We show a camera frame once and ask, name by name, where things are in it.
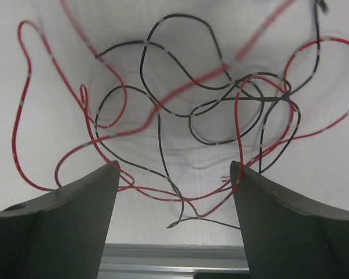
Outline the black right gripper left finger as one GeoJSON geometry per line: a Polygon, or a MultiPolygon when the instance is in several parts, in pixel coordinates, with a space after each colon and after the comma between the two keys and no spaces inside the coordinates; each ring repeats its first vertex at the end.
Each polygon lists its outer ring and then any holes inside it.
{"type": "Polygon", "coordinates": [[[96,278],[119,176],[107,164],[0,211],[0,278],[96,278]]]}

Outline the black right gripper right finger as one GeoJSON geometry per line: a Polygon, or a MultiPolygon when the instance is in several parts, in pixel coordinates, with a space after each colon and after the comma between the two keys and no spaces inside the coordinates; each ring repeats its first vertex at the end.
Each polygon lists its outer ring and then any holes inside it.
{"type": "Polygon", "coordinates": [[[230,176],[252,278],[349,278],[349,211],[239,162],[231,163],[230,176]]]}

